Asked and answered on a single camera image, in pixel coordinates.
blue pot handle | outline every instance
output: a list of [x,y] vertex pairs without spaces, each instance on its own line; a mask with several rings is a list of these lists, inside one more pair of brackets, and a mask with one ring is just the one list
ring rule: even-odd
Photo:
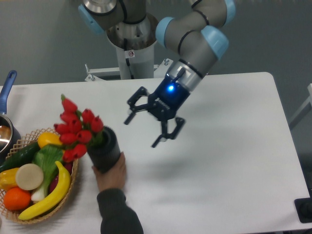
[[8,77],[5,80],[4,86],[0,93],[0,113],[6,114],[6,103],[9,93],[17,76],[17,72],[12,70],[9,72]]

banana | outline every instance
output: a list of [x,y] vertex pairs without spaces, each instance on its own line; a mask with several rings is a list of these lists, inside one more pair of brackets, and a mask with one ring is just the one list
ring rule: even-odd
[[58,184],[55,189],[43,200],[30,206],[19,215],[20,220],[29,220],[34,218],[57,205],[67,194],[70,186],[70,174],[63,165],[56,161],[58,167]]

white table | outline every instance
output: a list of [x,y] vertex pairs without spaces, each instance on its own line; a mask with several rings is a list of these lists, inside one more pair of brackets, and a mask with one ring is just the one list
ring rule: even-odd
[[[187,122],[176,140],[151,145],[160,124],[126,100],[161,79],[14,86],[8,117],[22,135],[60,122],[60,95],[92,109],[112,127],[125,152],[127,202],[146,234],[256,233],[311,228],[296,198],[308,197],[273,77],[208,76],[178,111]],[[98,189],[85,155],[71,201],[49,221],[21,226],[2,217],[1,234],[99,233]]]

red tulip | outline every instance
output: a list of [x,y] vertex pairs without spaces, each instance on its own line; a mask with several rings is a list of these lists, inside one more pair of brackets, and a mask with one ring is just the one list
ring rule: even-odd
[[65,150],[62,159],[63,159],[64,162],[71,162],[71,161],[73,161],[75,159],[74,155],[73,155],[73,150]]
[[72,120],[79,120],[78,116],[73,114],[73,113],[69,113],[69,112],[63,112],[62,114],[60,114],[60,119],[63,120],[65,123],[69,124]]
[[55,128],[55,131],[62,135],[64,133],[69,133],[69,126],[67,124],[63,124],[63,123],[60,123],[60,124],[54,124],[54,128]]
[[71,145],[77,141],[77,137],[74,133],[64,133],[60,135],[59,140],[65,145]]
[[92,139],[92,133],[89,130],[81,130],[76,136],[78,141],[82,144],[87,144]]
[[65,112],[68,113],[75,113],[76,110],[78,110],[78,107],[76,104],[74,104],[71,100],[68,98],[62,96],[62,105],[64,107]]
[[85,109],[82,114],[82,121],[83,123],[91,123],[92,120],[94,119],[94,114],[90,109]]
[[82,129],[82,124],[80,120],[77,120],[77,119],[73,119],[72,121],[70,121],[68,126],[69,126],[69,131],[74,134],[76,134]]
[[95,117],[91,122],[91,130],[98,133],[103,130],[104,124],[99,116]]
[[81,158],[87,152],[87,147],[83,144],[78,144],[73,149],[74,159]]

human hand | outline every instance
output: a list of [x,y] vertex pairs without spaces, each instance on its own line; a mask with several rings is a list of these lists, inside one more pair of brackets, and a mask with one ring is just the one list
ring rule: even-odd
[[106,189],[122,189],[126,178],[126,159],[122,152],[117,163],[107,172],[101,173],[95,166],[92,167],[97,179],[97,186],[100,192]]

